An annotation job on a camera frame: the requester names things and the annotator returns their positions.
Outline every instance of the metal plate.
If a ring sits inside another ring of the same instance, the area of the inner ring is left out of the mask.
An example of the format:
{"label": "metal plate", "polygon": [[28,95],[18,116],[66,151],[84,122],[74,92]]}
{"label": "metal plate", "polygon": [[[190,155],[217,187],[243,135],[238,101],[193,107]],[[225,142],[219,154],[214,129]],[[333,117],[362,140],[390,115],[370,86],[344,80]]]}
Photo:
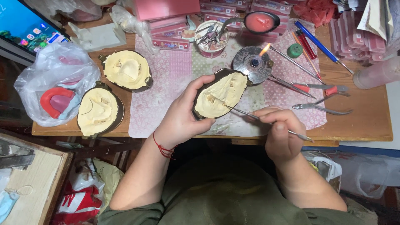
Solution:
{"label": "metal plate", "polygon": [[[253,84],[264,82],[272,71],[272,66],[271,68],[267,67],[267,62],[271,60],[269,55],[265,53],[259,57],[258,54],[261,51],[261,48],[255,46],[244,47],[239,50],[232,62],[233,69],[247,75]],[[258,60],[257,66],[252,65],[253,59]]]}

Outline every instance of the person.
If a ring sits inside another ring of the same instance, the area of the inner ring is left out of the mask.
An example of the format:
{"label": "person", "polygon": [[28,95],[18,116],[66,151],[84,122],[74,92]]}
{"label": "person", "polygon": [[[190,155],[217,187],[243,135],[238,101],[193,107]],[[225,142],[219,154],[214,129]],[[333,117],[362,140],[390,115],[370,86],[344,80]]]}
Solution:
{"label": "person", "polygon": [[362,224],[300,154],[303,141],[288,129],[305,135],[305,125],[287,109],[253,112],[261,122],[274,123],[265,151],[275,164],[278,182],[250,161],[212,156],[191,160],[165,182],[172,152],[166,150],[208,131],[215,122],[196,121],[192,113],[197,90],[214,79],[214,75],[197,78],[172,102],[98,225]]}

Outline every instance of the pink floral cloth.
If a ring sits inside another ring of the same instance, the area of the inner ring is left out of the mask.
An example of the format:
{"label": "pink floral cloth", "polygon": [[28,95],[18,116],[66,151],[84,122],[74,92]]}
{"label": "pink floral cloth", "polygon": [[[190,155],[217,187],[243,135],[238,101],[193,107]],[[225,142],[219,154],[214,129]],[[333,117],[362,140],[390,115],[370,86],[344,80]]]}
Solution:
{"label": "pink floral cloth", "polygon": [[[313,26],[303,24],[311,33],[314,33]],[[243,44],[238,43],[237,38],[239,37],[234,35],[230,37],[227,47],[220,56],[205,58],[192,44],[189,52],[161,50],[159,55],[154,56],[146,49],[142,39],[136,36],[135,51],[147,59],[154,82],[148,90],[132,94],[129,135],[136,138],[148,137],[160,124],[172,101],[180,95],[191,80],[204,74],[212,74],[222,68],[231,68],[235,54],[244,47]],[[281,52],[286,52],[293,43],[291,34],[286,32],[273,46]],[[274,61],[272,68],[274,76],[287,82],[319,83],[272,50],[269,50],[268,54]],[[304,56],[298,57],[295,61],[311,70]],[[318,66],[318,59],[315,59],[314,63]],[[323,98],[322,90],[311,89],[310,94],[317,99]],[[325,112],[316,109],[296,110],[292,106],[315,101],[271,80],[266,80],[262,84],[248,87],[236,108],[247,112],[268,105],[288,108],[295,112],[309,130],[326,123]],[[267,131],[264,126],[248,123],[243,120],[242,115],[232,111],[218,118],[204,135],[252,137],[265,135]]]}

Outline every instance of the wooden board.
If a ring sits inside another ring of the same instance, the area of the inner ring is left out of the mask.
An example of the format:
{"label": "wooden board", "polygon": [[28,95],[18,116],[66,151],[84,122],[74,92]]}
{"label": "wooden board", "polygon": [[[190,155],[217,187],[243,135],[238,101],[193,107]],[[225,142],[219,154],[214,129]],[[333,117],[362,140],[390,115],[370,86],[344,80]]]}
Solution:
{"label": "wooden board", "polygon": [[2,225],[49,224],[72,160],[72,153],[33,144],[6,134],[0,139],[34,150],[35,158],[24,171],[13,169],[6,189],[20,197]]}
{"label": "wooden board", "polygon": [[[110,23],[108,15],[104,18],[78,24],[80,28],[89,28]],[[316,37],[328,48],[330,48],[329,29],[327,26],[316,29]],[[134,49],[134,34],[126,34],[127,45],[115,48],[108,48],[97,52],[89,53],[90,57],[101,68],[100,60],[97,56],[102,54],[111,54],[115,51],[124,49]],[[343,96],[329,99],[325,106],[334,110],[353,109],[354,112],[344,116],[334,116],[327,114],[328,122],[322,127],[307,131],[307,135],[315,141],[392,141],[392,125],[389,115],[389,105],[386,93],[386,87],[380,86],[369,90],[360,90],[356,88],[352,81],[352,75],[341,65],[337,65],[329,60],[321,51],[318,51],[321,76],[327,84],[346,85],[350,88],[351,97]],[[356,62],[344,61],[344,63],[353,71],[362,69],[362,66]],[[119,96],[125,106],[125,116],[121,124],[112,132],[105,134],[108,137],[128,137],[131,93],[123,90],[108,82],[102,72],[102,81],[108,84]],[[41,127],[36,123],[32,128],[33,135],[49,136],[81,136],[76,124],[76,119],[72,119],[65,125],[56,127]],[[200,136],[204,138],[232,138],[232,139],[262,139],[263,137],[234,137],[234,136]]]}

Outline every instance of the instagram icon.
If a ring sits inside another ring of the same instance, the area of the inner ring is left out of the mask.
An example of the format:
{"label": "instagram icon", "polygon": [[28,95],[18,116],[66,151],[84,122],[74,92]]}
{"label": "instagram icon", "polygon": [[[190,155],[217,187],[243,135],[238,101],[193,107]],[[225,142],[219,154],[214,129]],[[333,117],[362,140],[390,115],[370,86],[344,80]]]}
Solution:
{"label": "instagram icon", "polygon": [[24,45],[24,46],[27,46],[27,45],[28,45],[28,42],[27,42],[26,40],[23,39],[23,40],[21,41],[21,44]]}

